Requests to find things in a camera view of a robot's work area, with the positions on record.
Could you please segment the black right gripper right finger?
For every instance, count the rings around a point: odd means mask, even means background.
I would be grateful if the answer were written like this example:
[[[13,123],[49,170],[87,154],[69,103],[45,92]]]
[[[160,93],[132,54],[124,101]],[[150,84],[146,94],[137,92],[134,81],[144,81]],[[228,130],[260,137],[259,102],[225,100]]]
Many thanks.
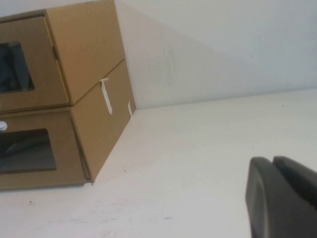
[[[317,200],[317,173],[315,171],[283,156],[274,157],[273,164],[300,197],[306,201]]]

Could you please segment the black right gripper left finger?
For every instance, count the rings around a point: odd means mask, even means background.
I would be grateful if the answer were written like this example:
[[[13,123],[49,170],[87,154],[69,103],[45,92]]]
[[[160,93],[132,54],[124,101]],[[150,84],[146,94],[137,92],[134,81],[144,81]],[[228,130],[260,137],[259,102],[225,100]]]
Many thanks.
[[[250,160],[245,199],[253,238],[317,236],[317,201],[300,197],[273,160]]]

